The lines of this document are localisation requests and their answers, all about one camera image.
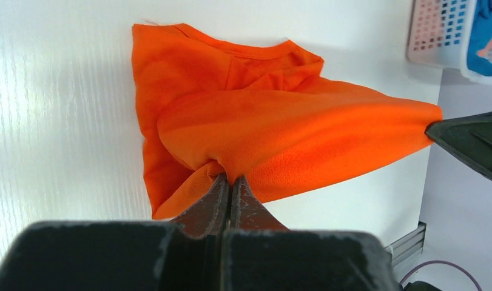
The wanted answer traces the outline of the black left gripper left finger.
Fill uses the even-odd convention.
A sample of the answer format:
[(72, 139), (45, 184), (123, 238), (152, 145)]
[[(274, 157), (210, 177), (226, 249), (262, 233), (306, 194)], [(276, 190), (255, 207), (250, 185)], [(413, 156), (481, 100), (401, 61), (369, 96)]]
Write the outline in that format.
[(42, 221), (0, 265), (0, 290), (219, 290), (230, 186), (170, 221)]

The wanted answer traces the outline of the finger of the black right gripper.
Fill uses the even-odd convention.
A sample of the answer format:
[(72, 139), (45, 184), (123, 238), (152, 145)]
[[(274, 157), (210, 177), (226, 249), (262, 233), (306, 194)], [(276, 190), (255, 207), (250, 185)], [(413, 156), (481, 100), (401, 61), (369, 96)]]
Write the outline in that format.
[(426, 136), (492, 181), (492, 112), (431, 123)]

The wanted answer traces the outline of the orange t shirt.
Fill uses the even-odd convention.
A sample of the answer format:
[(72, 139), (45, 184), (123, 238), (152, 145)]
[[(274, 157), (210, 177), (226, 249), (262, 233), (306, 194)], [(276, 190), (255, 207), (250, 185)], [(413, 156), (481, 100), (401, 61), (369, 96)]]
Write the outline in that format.
[(292, 41), (251, 47), (187, 25), (132, 27), (136, 113), (154, 219), (173, 218), (224, 174), (261, 202), (330, 186), (431, 144), (439, 106), (321, 75)]

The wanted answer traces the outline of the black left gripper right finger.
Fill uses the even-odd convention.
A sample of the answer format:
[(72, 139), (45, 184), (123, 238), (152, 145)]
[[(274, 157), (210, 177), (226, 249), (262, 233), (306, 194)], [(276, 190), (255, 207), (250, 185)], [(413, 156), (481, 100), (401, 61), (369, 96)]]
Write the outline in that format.
[(365, 232), (289, 230), (234, 183), (221, 253), (223, 290), (399, 290), (392, 257)]

